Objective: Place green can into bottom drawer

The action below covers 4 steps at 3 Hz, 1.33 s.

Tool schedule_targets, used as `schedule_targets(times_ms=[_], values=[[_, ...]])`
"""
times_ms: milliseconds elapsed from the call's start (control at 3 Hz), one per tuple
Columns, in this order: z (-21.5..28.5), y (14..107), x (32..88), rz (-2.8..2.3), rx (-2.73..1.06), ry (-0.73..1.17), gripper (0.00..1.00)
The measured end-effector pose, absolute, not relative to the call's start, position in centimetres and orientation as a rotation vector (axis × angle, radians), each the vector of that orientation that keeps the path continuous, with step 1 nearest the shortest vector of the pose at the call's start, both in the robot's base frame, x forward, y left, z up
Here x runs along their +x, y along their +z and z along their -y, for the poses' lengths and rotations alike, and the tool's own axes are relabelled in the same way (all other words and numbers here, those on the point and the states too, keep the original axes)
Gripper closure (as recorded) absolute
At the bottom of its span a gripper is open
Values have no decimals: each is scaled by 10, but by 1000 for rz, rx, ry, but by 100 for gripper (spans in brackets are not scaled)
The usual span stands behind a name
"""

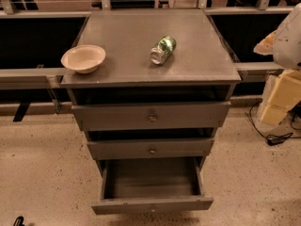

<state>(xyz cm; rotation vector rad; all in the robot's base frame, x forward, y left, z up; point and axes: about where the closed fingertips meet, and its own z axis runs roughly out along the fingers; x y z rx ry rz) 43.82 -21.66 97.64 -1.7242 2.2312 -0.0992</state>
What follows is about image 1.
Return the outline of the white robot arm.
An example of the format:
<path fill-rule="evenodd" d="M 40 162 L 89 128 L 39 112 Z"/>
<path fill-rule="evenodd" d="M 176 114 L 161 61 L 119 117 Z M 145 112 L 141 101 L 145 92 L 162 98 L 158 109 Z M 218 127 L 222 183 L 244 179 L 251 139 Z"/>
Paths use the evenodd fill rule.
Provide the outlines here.
<path fill-rule="evenodd" d="M 272 55 L 274 62 L 284 68 L 280 75 L 268 76 L 257 112 L 258 125 L 276 127 L 301 102 L 301 4 L 253 52 Z"/>

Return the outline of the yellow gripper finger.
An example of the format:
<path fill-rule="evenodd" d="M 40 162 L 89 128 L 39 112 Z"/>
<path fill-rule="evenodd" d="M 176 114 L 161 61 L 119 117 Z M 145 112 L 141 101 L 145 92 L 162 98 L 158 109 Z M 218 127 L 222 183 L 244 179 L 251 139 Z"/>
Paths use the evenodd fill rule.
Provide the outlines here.
<path fill-rule="evenodd" d="M 301 72 L 284 70 L 280 75 L 270 74 L 266 80 L 259 121 L 268 126 L 278 126 L 301 102 Z"/>
<path fill-rule="evenodd" d="M 276 32 L 271 32 L 254 47 L 253 52 L 262 56 L 272 55 L 275 36 Z"/>

